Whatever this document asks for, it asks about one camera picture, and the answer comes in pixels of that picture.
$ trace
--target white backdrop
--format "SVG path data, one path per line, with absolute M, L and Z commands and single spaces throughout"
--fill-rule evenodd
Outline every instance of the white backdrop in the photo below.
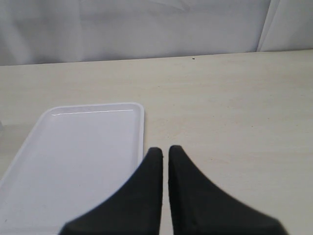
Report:
M 0 0 L 0 65 L 313 48 L 313 0 Z

